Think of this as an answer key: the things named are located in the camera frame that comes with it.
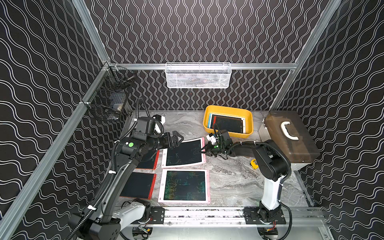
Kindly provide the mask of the white writing tablet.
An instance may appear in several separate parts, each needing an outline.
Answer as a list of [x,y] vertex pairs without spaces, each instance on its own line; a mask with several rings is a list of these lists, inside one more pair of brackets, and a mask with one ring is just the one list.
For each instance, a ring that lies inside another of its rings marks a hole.
[[180,168],[206,163],[206,155],[202,148],[204,138],[184,140],[174,149],[164,149],[162,153],[162,168]]
[[158,202],[209,204],[211,202],[209,171],[164,169]]

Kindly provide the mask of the red writing tablet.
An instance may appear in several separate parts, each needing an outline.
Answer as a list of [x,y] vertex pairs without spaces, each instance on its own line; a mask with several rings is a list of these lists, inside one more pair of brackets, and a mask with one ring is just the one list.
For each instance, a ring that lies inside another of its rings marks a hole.
[[151,150],[143,156],[142,160],[137,166],[137,169],[155,170],[159,159],[160,151]]
[[217,125],[220,130],[226,130],[232,133],[244,133],[244,121],[237,117],[213,115],[211,128]]
[[133,172],[120,194],[124,198],[150,200],[155,187],[156,174]]

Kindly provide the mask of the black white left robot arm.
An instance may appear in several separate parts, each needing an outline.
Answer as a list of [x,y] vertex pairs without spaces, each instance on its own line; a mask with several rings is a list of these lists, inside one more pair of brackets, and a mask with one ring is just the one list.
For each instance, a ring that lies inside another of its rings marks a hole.
[[178,132],[165,132],[160,115],[136,113],[133,125],[117,140],[111,151],[111,164],[97,196],[80,214],[73,214],[68,225],[71,232],[68,240],[78,237],[83,240],[128,240],[121,231],[133,222],[145,225],[151,220],[150,203],[135,199],[123,208],[119,215],[115,206],[124,186],[144,155],[152,150],[178,147],[184,137]]

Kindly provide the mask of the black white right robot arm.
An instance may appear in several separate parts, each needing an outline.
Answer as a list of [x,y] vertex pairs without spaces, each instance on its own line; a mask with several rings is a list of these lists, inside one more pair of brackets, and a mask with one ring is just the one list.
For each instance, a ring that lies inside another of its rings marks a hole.
[[292,174],[291,162],[272,140],[266,142],[233,142],[228,131],[214,125],[214,132],[207,136],[208,143],[201,153],[210,157],[248,157],[256,161],[264,177],[264,192],[256,216],[262,223],[277,223],[283,215],[281,192],[284,182]]

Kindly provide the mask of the yellow plastic storage tray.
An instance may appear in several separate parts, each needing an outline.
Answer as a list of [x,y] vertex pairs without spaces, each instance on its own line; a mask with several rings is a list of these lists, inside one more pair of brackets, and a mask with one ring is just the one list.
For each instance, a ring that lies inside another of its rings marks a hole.
[[209,114],[211,114],[211,113],[245,118],[245,120],[246,120],[246,133],[245,134],[239,134],[239,133],[229,132],[231,137],[247,139],[254,132],[253,115],[250,111],[245,110],[245,109],[210,105],[210,106],[206,107],[206,110],[204,113],[204,119],[203,119],[203,126],[204,126],[204,129],[207,133],[213,133],[214,132],[213,129],[209,129],[207,127]]

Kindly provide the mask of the yellow tape measure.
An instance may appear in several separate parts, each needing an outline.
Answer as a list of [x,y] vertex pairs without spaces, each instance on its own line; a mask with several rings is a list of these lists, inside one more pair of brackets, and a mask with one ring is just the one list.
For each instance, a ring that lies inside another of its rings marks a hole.
[[252,167],[254,170],[256,170],[256,169],[259,168],[259,165],[257,164],[256,159],[251,160],[250,165],[251,165],[251,167]]

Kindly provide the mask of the white toolbox brown lid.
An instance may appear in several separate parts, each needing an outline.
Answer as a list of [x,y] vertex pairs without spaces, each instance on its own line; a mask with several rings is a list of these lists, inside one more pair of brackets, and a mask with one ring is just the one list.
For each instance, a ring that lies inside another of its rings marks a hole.
[[320,151],[295,111],[271,111],[259,129],[263,142],[273,140],[291,162],[293,171],[310,165]]

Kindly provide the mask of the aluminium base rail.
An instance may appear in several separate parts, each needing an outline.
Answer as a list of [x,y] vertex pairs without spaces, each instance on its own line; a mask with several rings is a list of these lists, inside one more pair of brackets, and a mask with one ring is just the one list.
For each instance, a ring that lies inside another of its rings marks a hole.
[[[122,229],[145,225],[134,219],[143,217],[145,207],[132,204],[115,211]],[[289,211],[282,208],[276,220],[263,223],[256,207],[151,207],[149,227],[288,227]],[[319,208],[291,208],[292,227],[324,227],[325,217]]]

